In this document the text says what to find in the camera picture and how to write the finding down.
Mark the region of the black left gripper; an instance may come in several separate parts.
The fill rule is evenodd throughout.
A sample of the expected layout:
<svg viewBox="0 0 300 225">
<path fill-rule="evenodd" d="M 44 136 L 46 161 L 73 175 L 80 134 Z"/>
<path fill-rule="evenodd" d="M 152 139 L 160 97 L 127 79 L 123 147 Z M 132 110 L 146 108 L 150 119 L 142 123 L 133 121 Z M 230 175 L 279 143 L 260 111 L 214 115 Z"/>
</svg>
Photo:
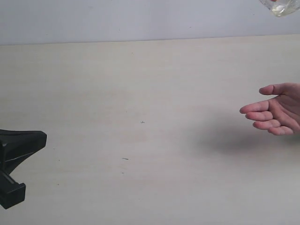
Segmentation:
<svg viewBox="0 0 300 225">
<path fill-rule="evenodd" d="M 24 160 L 46 146 L 42 131 L 0 131 L 0 205 L 9 209 L 25 200 L 26 185 L 9 174 Z"/>
</svg>

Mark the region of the person's open bare hand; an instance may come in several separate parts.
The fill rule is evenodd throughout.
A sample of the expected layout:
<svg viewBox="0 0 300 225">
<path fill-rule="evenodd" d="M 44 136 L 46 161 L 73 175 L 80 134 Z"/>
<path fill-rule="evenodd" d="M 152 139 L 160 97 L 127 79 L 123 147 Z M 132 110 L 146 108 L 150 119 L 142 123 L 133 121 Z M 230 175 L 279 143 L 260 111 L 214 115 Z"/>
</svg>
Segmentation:
<svg viewBox="0 0 300 225">
<path fill-rule="evenodd" d="M 271 84 L 259 89 L 268 100 L 251 103 L 240 108 L 253 127 L 273 135 L 294 135 L 300 132 L 300 84 Z"/>
</svg>

